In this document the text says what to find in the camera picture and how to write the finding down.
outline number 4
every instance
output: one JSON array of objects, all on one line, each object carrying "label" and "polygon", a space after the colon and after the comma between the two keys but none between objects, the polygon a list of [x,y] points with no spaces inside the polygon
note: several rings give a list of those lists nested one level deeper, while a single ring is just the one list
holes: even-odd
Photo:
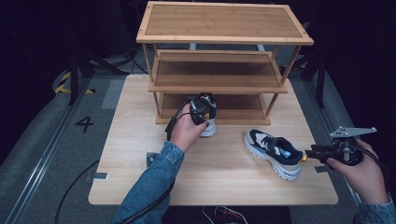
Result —
[{"label": "number 4", "polygon": [[87,132],[88,126],[93,125],[93,123],[90,123],[91,117],[87,116],[84,119],[80,120],[79,122],[76,123],[78,126],[84,126],[84,133]]}]

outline wooden table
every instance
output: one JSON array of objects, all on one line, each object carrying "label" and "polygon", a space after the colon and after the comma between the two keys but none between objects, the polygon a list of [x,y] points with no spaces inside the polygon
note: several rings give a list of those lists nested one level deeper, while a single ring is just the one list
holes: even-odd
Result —
[{"label": "wooden table", "polygon": [[[147,152],[160,152],[165,124],[155,124],[156,108],[148,92],[149,76],[129,75],[108,133],[89,195],[92,204],[120,204],[146,169]],[[287,181],[268,161],[254,157],[243,141],[245,131],[260,129],[283,136],[300,150],[314,139],[289,80],[289,92],[279,95],[272,125],[218,125],[186,154],[172,191],[172,205],[299,205],[335,204],[337,195],[327,173],[317,173],[316,160],[301,164],[301,176]]]}]

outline white shoe sole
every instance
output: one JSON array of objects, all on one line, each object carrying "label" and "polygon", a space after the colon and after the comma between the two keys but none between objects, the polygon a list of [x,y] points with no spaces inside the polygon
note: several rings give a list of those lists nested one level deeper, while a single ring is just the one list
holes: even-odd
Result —
[{"label": "white shoe sole", "polygon": [[258,151],[256,148],[252,147],[250,143],[247,140],[247,137],[244,137],[245,145],[247,149],[257,158],[260,158],[265,161],[269,161],[272,164],[272,168],[275,171],[275,173],[280,176],[282,179],[285,180],[295,180],[300,176],[300,165],[298,164],[298,168],[295,171],[288,171],[284,169],[279,163],[274,160],[272,157],[268,156],[267,154],[262,154],[260,151]]},{"label": "white shoe sole", "polygon": [[208,126],[202,133],[201,137],[210,137],[216,133],[216,124]]}]

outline wooden shelf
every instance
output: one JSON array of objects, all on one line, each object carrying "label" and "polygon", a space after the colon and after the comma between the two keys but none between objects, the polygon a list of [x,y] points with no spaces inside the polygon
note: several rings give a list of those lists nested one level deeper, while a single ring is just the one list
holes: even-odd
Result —
[{"label": "wooden shelf", "polygon": [[[156,123],[167,124],[189,95],[160,93],[160,114]],[[217,94],[215,98],[218,101],[216,124],[271,124],[271,120],[265,117],[266,105],[262,94]]]},{"label": "wooden shelf", "polygon": [[148,2],[137,43],[313,45],[286,5]]},{"label": "wooden shelf", "polygon": [[[314,41],[289,6],[149,1],[140,24],[142,43],[157,108],[167,123],[187,95],[212,92],[218,124],[271,124],[269,114],[301,46]],[[148,43],[154,44],[153,64]],[[268,51],[158,49],[159,43],[274,45]],[[295,45],[282,76],[275,61],[281,45]],[[268,105],[264,94],[273,94]]]},{"label": "wooden shelf", "polygon": [[287,93],[272,52],[159,49],[148,91]]}]

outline denim jacket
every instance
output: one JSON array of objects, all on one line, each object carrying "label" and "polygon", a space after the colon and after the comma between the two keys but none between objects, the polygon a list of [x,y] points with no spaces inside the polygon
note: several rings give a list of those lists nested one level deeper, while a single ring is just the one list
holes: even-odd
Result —
[{"label": "denim jacket", "polygon": [[[184,153],[171,142],[165,141],[160,154],[150,154],[148,169],[140,176],[121,203],[111,223],[122,223],[130,216],[156,202],[176,179]],[[157,206],[133,223],[162,223],[169,207],[168,195]],[[396,223],[396,212],[392,200],[386,204],[360,204],[355,217],[356,224]]]},{"label": "denim jacket", "polygon": [[395,205],[392,199],[383,204],[359,204],[358,213],[355,216],[355,224],[387,223],[396,224]]}]

